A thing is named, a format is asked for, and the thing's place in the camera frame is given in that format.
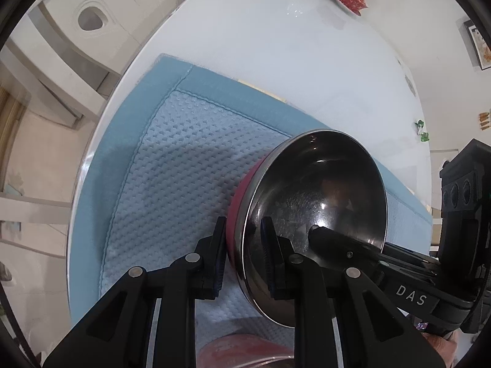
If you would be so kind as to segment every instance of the blue mat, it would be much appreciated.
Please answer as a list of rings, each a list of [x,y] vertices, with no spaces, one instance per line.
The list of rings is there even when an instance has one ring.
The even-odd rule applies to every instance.
[[[326,126],[234,80],[161,57],[116,112],[80,194],[69,264],[73,323],[130,267],[153,270],[191,252],[255,162],[313,128]],[[428,252],[430,214],[378,165],[387,240]],[[259,315],[227,265],[219,299],[197,301],[196,347],[230,333],[293,348],[293,330]]]

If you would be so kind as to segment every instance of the framed picture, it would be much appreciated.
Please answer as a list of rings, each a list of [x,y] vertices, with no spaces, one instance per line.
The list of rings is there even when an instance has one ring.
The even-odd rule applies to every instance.
[[[474,45],[477,57],[479,58],[481,69],[484,70],[491,67],[491,49],[489,49],[483,37],[479,33],[476,25],[474,25],[472,21],[467,21],[464,24],[469,31],[470,38],[472,39],[472,44]]]

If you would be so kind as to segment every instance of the table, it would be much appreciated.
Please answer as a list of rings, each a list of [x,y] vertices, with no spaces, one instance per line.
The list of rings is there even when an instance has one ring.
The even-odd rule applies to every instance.
[[[363,18],[334,0],[186,0],[129,65],[82,162],[71,226],[85,175],[111,118],[159,55],[168,54],[254,85],[359,140],[427,205],[424,119],[402,59]],[[68,260],[70,253],[68,239]]]

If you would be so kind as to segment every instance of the metal bowl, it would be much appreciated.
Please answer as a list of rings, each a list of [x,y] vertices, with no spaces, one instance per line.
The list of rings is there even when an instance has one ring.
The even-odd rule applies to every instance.
[[[252,177],[234,231],[235,268],[242,291],[272,321],[295,325],[293,301],[271,298],[265,281],[259,223],[271,216],[276,233],[297,253],[326,265],[309,248],[313,225],[328,227],[381,251],[387,228],[384,183],[375,161],[352,137],[313,130],[275,148]]]

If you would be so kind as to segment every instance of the white letter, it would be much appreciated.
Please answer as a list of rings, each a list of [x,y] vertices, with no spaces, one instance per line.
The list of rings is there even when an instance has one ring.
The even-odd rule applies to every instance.
[[[416,292],[415,290],[413,290],[407,297],[406,299],[411,299],[411,301],[413,302],[414,301],[414,292]]]
[[[405,291],[406,291],[406,287],[405,287],[404,285],[401,285],[401,286],[399,287],[399,289],[397,290],[396,295],[397,295],[397,296],[402,296],[402,295],[404,294],[404,292],[405,292]]]
[[[425,302],[423,297],[426,299],[426,296],[425,295],[422,295],[422,296],[419,296],[419,302],[417,302],[416,304],[419,304],[420,306],[423,305],[423,303]]]

